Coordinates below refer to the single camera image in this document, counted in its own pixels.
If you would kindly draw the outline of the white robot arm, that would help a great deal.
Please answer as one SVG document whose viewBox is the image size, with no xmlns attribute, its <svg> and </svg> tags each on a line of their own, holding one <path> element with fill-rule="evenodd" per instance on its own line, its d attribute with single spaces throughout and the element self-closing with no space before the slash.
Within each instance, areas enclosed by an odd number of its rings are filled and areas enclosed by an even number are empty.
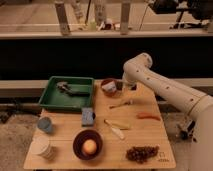
<svg viewBox="0 0 213 171">
<path fill-rule="evenodd" d="M 123 64 L 123 83 L 133 87 L 140 82 L 187 114 L 195 122 L 189 171 L 213 171 L 213 97 L 151 71 L 152 64 L 148 53 L 127 60 Z"/>
</svg>

